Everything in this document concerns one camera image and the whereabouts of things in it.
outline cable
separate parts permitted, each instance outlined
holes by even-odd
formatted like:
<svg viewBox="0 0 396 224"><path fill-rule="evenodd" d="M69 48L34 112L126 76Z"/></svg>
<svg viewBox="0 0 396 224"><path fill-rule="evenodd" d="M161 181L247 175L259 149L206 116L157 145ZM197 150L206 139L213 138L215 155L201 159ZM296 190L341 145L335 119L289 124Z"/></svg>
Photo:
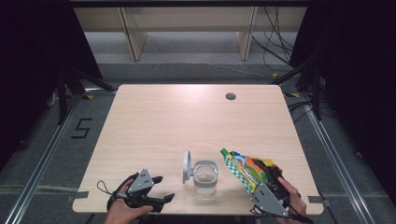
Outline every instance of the cable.
<svg viewBox="0 0 396 224"><path fill-rule="evenodd" d="M152 49L154 49L158 54L160 54L161 58L162 58L165 62L167 62L167 63L185 63L185 62L171 62L171 61L166 60L166 59L163 57L163 54L160 53L159 50L157 50L156 48L154 48L154 47L151 45L151 43L149 43L148 40L146 40L146 42L151 46ZM238 72L238 73L242 73L242 74L256 75L256 76L259 76L259 77L264 77L264 78L268 78L268 79L271 79L271 80L272 80L271 77L267 77L267 76L262 75L262 74L260 74L260 73L251 73L251 72L240 71L240 70L237 70L237 69L234 69L234 68L231 68L231 67L225 67L225 66L214 65L214 64L212 64L212 63L203 63L203 64L209 65L209 66L212 66L212 67L216 67L216 68L232 70L232 71L235 71L235 72Z"/></svg>
<svg viewBox="0 0 396 224"><path fill-rule="evenodd" d="M276 10L276 20L275 20L275 22L273 22L273 20L272 20L271 17L269 16L269 13L268 13L266 7L264 7L264 10L265 10L265 13L266 13L266 16L267 16L269 22L271 23L272 28L273 28L270 37L268 37L268 36L266 35L266 33L264 33L265 37L268 39L267 45L268 45L269 42L271 42L271 43L273 43L274 45L276 45L276 44L271 40L273 33L275 33L275 34L277 35L279 41L280 41L280 44L281 44L281 46L279 46L279 45L276 45L276 46L282 48L282 50L283 50L283 52L284 52L284 54L285 54L285 57L287 58L287 60L289 60L290 54L289 54L288 50L291 50L291 49L286 48L284 42L287 43L287 44L288 44L289 46L291 46L291 47L292 47L292 44L290 44L289 42L287 42L287 41L281 36L281 34L280 34L279 19L278 19L279 7L275 7L275 10Z"/></svg>
<svg viewBox="0 0 396 224"><path fill-rule="evenodd" d="M88 218L88 220L85 222L85 224L90 224L92 222L94 216L95 216L95 214L91 214L90 217Z"/></svg>
<svg viewBox="0 0 396 224"><path fill-rule="evenodd" d="M320 198L322 199L323 202L326 201L326 198L323 196L322 192L320 191L320 189L317 186L317 190L319 193ZM332 209L330 208L330 206L328 206L327 204L325 204L325 207L327 208L327 210L329 211L330 216L332 217L332 221L334 222L334 224L338 224L337 219L335 219L334 213L332 212Z"/></svg>
<svg viewBox="0 0 396 224"><path fill-rule="evenodd" d="M306 115L306 114L307 114L308 112L310 112L310 111L312 111L312 109L309 109L309 110L305 111L300 117L298 117L297 119L295 119L295 120L293 121L293 123L297 122L300 118L302 118L304 115Z"/></svg>
<svg viewBox="0 0 396 224"><path fill-rule="evenodd" d="M259 216L261 216L261 217L281 217L281 218L290 218L290 219L293 219L293 220L298 220L298 221L300 221L300 222L302 222L302 223L314 223L314 221L312 221L311 218L305 217L305 216L301 215L300 213L298 213L297 210L295 210L294 207L291 206L290 203L288 203L288 207L289 207L290 209L294 210L294 212L295 212L296 214L290 213L290 216L288 216L288 217L282 217L282 216L279 216L279 215L276 215L276 214L271 214L271 213L263 212L257 205L254 205L253 208L251 208L251 209L249 210L249 212L252 213L252 214L254 214L254 215L259 215Z"/></svg>
<svg viewBox="0 0 396 224"><path fill-rule="evenodd" d="M275 54L273 51L269 50L268 48L266 48L265 46L263 46L261 43L259 43L259 41L256 40L256 38L254 36L251 37L260 47L262 47L262 49L268 51L269 53L271 53L272 55L274 55L275 57L277 57L280 61L282 61L285 64L289 64L288 61L284 60L282 57L280 57L279 55Z"/></svg>
<svg viewBox="0 0 396 224"><path fill-rule="evenodd" d="M262 48L264 49L264 53L263 53L263 55L262 55L262 60L264 61L264 65L265 65L267 68L269 68L269 69L271 69L271 70L273 70L273 71L277 71L277 72L289 72L289 70L275 69L275 68L273 68L273 67L270 67L270 66L267 64L267 62L265 61L265 51L268 50L267 46L268 46L268 43L265 45L265 47L262 47Z"/></svg>
<svg viewBox="0 0 396 224"><path fill-rule="evenodd" d="M310 104L312 104L312 101L303 101L293 105L288 105L289 112L291 115L293 115L293 112L296 108L300 107L301 105L310 105Z"/></svg>
<svg viewBox="0 0 396 224"><path fill-rule="evenodd" d="M274 34L274 26L273 26L273 30L272 30L272 32L271 32L270 37L269 37L269 38L267 37L267 39L270 40L273 34ZM263 47L263 49L264 49L264 54L262 55L262 60L264 61L264 64L265 64L266 67L268 67L268 68L270 68L270 69L273 69L273 70L276 70L276 69L271 68L270 66L268 66L267 62L265 61L265 51L268 49L268 44L269 44L269 41L267 41L267 44L265 45L265 47Z"/></svg>
<svg viewBox="0 0 396 224"><path fill-rule="evenodd" d="M335 119L335 118L337 118L337 116L335 116L335 115L329 115L329 114L326 114L326 113L324 113L323 111L321 111L320 110L320 114L322 114L322 115L324 115L324 116L326 116L326 117L328 117L328 118L332 118L332 119Z"/></svg>

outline gray floor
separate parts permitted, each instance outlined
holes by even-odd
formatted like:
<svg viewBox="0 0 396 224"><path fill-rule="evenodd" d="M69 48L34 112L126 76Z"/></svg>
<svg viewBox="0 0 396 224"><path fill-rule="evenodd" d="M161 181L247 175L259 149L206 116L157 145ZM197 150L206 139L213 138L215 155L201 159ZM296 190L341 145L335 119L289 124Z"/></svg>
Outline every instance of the gray floor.
<svg viewBox="0 0 396 224"><path fill-rule="evenodd" d="M262 34L255 36L264 42ZM254 43L248 61L241 61L232 33L149 34L148 43L138 62L130 60L123 34L87 34L87 37L104 80L115 87L122 83L267 84L272 80L273 73L284 74L263 64L262 50ZM284 34L284 37L292 42L295 34ZM271 48L276 53L282 53L279 48ZM270 55L265 55L265 59L272 68L290 69ZM285 82L281 86L282 91L296 92L294 84L297 78ZM85 83L85 86L95 88L90 83ZM93 99L78 102L21 223L85 223L89 219L91 214L75 213L69 199L78 190L113 99L114 94L96 93ZM291 105L300 102L301 98L286 97L285 100ZM353 155L356 148L343 125L326 103L321 104L321 113L322 124L376 223L396 223L395 206L364 160ZM361 223L305 108L297 108L291 117L295 120L295 128L318 190L331 205L330 210L326 208L323 214L311 218L316 223L335 223L332 212L338 223ZM32 130L27 139L29 147L17 151L1 171L0 220L5 220L8 211L19 199L23 186L29 181L57 128L58 118L59 110L55 104L43 113ZM72 136L80 135L76 131L80 119L92 119L84 123L90 128L89 134L87 138L72 139ZM92 223L102 223L104 217L104 214L97 214ZM192 220L196 220L191 217L160 218L163 223L192 223ZM228 217L201 219L202 223L225 223L230 220ZM253 222L251 218L243 221ZM273 220L263 217L262 223L273 223Z"/></svg>

